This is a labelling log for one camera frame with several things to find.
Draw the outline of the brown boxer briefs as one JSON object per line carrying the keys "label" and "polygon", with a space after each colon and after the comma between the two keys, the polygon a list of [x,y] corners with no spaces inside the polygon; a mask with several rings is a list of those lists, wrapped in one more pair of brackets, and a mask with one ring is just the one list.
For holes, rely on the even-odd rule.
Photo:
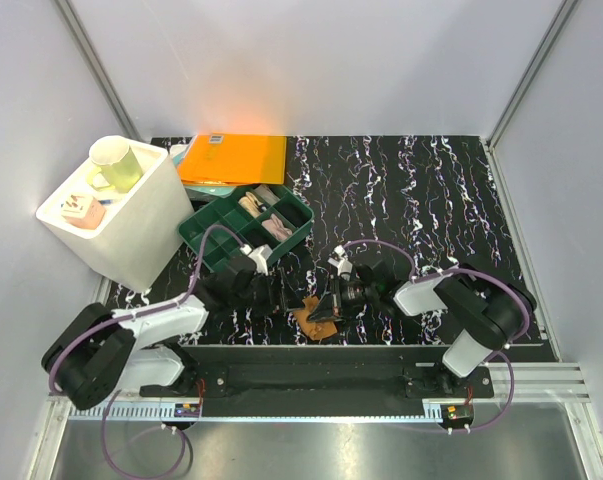
{"label": "brown boxer briefs", "polygon": [[335,336],[338,333],[334,321],[314,322],[310,320],[310,314],[314,312],[319,304],[316,296],[310,296],[303,299],[304,307],[293,312],[293,316],[299,325],[303,334],[312,341],[323,341]]}

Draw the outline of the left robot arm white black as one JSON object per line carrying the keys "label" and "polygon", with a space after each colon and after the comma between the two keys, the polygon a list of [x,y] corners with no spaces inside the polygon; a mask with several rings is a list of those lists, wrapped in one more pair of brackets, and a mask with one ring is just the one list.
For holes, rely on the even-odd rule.
{"label": "left robot arm white black", "polygon": [[118,390],[184,397],[202,376],[178,337],[200,332],[208,319],[226,311],[270,316],[302,307],[280,272],[229,268],[198,278],[182,297],[143,308],[87,305],[45,352],[41,366],[51,390],[78,410],[95,407]]}

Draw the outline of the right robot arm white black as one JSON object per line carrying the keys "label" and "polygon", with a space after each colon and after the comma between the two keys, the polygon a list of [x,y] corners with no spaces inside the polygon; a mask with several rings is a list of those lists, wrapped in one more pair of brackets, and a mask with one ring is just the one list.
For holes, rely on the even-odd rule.
{"label": "right robot arm white black", "polygon": [[330,277],[327,291],[311,302],[307,323],[334,325],[362,306],[389,317],[437,310],[452,314],[462,330],[423,375],[422,388],[453,397],[469,387],[478,366],[527,331],[537,300],[524,284],[507,279],[477,256],[411,280],[397,278],[382,263],[355,265]]}

